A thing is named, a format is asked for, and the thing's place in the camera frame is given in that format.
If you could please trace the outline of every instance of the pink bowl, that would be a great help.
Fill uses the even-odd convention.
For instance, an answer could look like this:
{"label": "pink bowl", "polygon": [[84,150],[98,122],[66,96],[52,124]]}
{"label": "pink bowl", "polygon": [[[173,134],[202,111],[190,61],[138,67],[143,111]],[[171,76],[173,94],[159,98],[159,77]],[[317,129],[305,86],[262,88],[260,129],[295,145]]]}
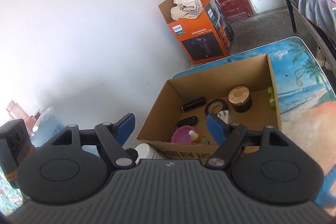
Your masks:
{"label": "pink bowl", "polygon": [[191,126],[182,126],[178,130],[176,130],[171,137],[172,143],[191,143],[191,138],[189,135],[189,131],[195,129]]}

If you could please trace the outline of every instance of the cardboard box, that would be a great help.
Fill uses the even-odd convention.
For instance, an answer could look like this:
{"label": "cardboard box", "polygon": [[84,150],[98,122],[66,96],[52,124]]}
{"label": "cardboard box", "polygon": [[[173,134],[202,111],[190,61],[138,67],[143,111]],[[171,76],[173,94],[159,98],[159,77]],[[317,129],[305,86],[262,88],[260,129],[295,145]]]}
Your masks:
{"label": "cardboard box", "polygon": [[[250,90],[252,107],[244,113],[233,110],[227,96],[231,89],[245,85]],[[280,114],[269,104],[268,90],[273,86],[278,109],[276,86],[272,83],[272,68],[267,55],[228,63],[214,68],[168,80],[143,125],[137,139],[153,146],[171,159],[205,159],[218,146],[206,128],[205,105],[183,112],[181,106],[200,97],[207,103],[213,99],[224,99],[229,106],[231,122],[241,123],[252,130],[262,130],[266,125],[280,127]],[[210,144],[176,144],[171,137],[179,120],[195,115],[198,122],[193,125]]]}
{"label": "cardboard box", "polygon": [[196,19],[173,20],[170,9],[176,4],[165,0],[159,9],[193,64],[217,60],[229,55],[233,31],[218,0],[201,0],[203,10]]}

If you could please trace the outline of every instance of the pink bottle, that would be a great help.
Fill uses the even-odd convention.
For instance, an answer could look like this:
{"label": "pink bottle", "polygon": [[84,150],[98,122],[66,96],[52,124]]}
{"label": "pink bottle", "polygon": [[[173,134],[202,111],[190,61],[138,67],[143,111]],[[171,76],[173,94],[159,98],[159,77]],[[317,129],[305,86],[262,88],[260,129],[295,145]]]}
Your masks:
{"label": "pink bottle", "polygon": [[15,103],[13,100],[9,102],[8,106],[6,107],[8,114],[10,117],[15,119],[23,119],[26,124],[26,128],[28,131],[29,136],[33,131],[34,124],[36,119],[34,117],[30,117],[20,106],[19,104]]}

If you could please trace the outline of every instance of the beach print table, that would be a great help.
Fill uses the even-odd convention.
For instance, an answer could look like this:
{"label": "beach print table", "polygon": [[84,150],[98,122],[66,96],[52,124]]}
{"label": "beach print table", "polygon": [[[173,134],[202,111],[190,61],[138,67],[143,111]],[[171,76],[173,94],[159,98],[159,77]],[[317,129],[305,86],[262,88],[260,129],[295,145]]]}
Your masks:
{"label": "beach print table", "polygon": [[278,92],[282,132],[308,153],[325,173],[316,203],[336,214],[336,99],[305,43],[290,37],[241,52],[174,76],[180,77],[261,54],[268,54]]}

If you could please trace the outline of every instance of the ridged gray surface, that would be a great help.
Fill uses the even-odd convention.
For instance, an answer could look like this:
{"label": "ridged gray surface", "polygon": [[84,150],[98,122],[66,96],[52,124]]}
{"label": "ridged gray surface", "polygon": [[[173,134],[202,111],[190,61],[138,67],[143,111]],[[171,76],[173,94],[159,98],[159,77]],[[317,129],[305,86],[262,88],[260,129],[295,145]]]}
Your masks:
{"label": "ridged gray surface", "polygon": [[92,198],[67,206],[27,202],[10,216],[15,224],[320,224],[330,220],[309,202],[275,207],[237,190],[222,171],[198,160],[142,160],[117,171]]}

